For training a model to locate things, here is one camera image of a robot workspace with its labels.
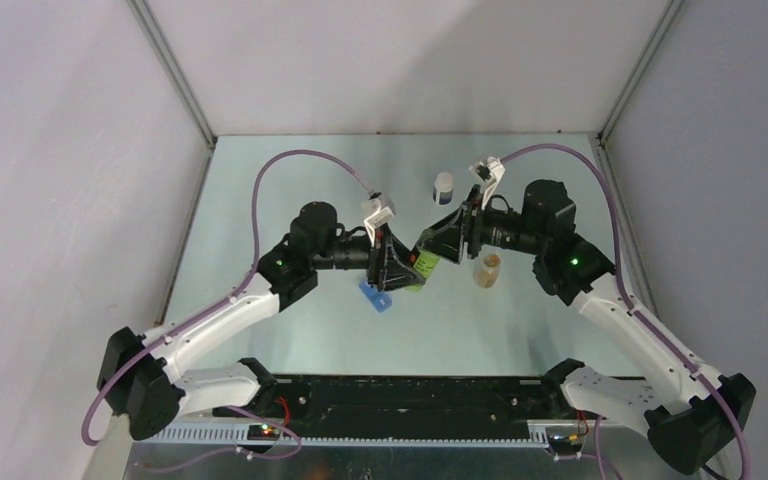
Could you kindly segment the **blue pill organizer box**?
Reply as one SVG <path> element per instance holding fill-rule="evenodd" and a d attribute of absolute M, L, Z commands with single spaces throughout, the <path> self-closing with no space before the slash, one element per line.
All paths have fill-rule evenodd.
<path fill-rule="evenodd" d="M 358 288 L 376 312 L 383 313 L 392 307 L 392 297 L 388 292 L 380 291 L 365 281 L 360 282 Z"/>

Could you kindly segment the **clear amber pill bottle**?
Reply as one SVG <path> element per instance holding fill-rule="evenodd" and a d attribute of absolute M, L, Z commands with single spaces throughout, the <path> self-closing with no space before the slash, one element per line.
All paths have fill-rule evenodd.
<path fill-rule="evenodd" d="M 480 288 L 491 288 L 496 284 L 500 270 L 501 258 L 497 254 L 484 255 L 474 262 L 473 280 Z"/>

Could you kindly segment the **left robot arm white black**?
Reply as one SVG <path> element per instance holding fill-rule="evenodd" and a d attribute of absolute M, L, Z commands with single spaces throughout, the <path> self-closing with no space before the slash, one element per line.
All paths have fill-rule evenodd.
<path fill-rule="evenodd" d="M 136 334 L 112 334 L 97 388 L 129 435 L 146 440 L 190 413 L 242 407 L 264 416 L 276 403 L 270 372 L 254 358 L 222 368 L 196 368 L 197 361 L 236 334 L 288 309 L 318 285 L 321 270 L 362 270 L 379 292 L 423 285 L 410 250 L 386 223 L 374 219 L 345 230 L 326 202 L 304 205 L 281 241 L 258 259 L 254 272 L 226 298 L 197 314 L 192 323 Z"/>

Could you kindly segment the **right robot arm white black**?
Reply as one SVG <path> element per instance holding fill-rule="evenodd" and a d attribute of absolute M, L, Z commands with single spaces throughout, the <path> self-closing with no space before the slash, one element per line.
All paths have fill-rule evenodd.
<path fill-rule="evenodd" d="M 622 287 L 618 267 L 576 233 L 576 205 L 562 183 L 531 182 L 521 211 L 491 203 L 474 186 L 457 210 L 420 236 L 418 248 L 453 263 L 477 258 L 484 246 L 532 256 L 541 288 L 601 328 L 644 378 L 617 380 L 568 359 L 544 376 L 545 411 L 606 417 L 645 437 L 677 472 L 703 470 L 745 428 L 757 395 L 753 383 L 702 360 Z"/>

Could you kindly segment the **left controller board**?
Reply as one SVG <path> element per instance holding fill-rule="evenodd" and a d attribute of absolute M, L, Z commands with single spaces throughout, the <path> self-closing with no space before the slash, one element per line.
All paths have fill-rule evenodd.
<path fill-rule="evenodd" d="M 252 424 L 249 426 L 246 439 L 249 442 L 254 441 L 279 441 L 283 438 L 283 432 L 280 429 L 274 428 L 266 424 Z"/>

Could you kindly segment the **controller board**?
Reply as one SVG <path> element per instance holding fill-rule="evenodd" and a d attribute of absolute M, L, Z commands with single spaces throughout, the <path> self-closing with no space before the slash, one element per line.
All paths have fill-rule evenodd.
<path fill-rule="evenodd" d="M 548 450 L 561 457 L 578 456 L 584 449 L 586 436 L 583 434 L 553 435 L 548 441 Z"/>
<path fill-rule="evenodd" d="M 252 424 L 249 426 L 246 439 L 249 442 L 254 441 L 279 441 L 283 438 L 283 432 L 280 429 L 274 428 L 266 424 Z"/>

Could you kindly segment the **right controller board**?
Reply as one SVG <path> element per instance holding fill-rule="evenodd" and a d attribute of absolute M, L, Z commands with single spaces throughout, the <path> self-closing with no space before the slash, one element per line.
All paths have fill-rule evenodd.
<path fill-rule="evenodd" d="M 583 434 L 553 435 L 548 441 L 548 450 L 561 457 L 578 456 L 584 449 L 586 436 Z"/>

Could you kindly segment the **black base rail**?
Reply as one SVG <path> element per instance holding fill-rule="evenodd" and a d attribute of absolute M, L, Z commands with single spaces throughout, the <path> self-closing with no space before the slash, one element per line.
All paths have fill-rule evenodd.
<path fill-rule="evenodd" d="M 285 420 L 301 437 L 378 439 L 527 438 L 537 421 L 570 421 L 583 413 L 538 377 L 280 375 L 247 410 Z"/>

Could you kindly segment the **right aluminium frame post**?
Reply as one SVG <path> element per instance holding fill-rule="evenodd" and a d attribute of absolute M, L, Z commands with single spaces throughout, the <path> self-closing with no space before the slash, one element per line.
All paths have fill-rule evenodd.
<path fill-rule="evenodd" d="M 687 4 L 688 1 L 686 0 L 669 0 L 667 2 L 598 131 L 601 145 L 606 145 L 616 130 L 625 110 L 653 66 L 662 45 L 679 21 Z"/>

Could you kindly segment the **aluminium frame post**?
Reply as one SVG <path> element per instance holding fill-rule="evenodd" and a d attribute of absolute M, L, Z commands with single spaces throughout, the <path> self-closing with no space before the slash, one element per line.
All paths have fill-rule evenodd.
<path fill-rule="evenodd" d="M 687 4 L 688 1 L 686 0 L 669 0 L 667 2 L 598 131 L 601 145 L 606 145 L 616 130 L 625 110 L 653 66 L 662 45 L 679 21 Z"/>
<path fill-rule="evenodd" d="M 127 0 L 126 3 L 157 57 L 162 70 L 168 77 L 184 110 L 196 127 L 203 143 L 209 150 L 213 150 L 218 136 L 210 125 L 196 92 L 178 61 L 174 49 L 150 2 L 146 0 Z"/>

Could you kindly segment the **left aluminium frame post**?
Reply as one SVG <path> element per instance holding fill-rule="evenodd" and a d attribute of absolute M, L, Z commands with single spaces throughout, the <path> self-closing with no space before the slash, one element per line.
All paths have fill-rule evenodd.
<path fill-rule="evenodd" d="M 150 2 L 146 0 L 127 0 L 126 3 L 157 57 L 162 70 L 168 77 L 184 110 L 196 127 L 203 143 L 209 150 L 213 150 L 218 136 L 210 125 L 196 92 L 178 61 L 174 49 Z"/>

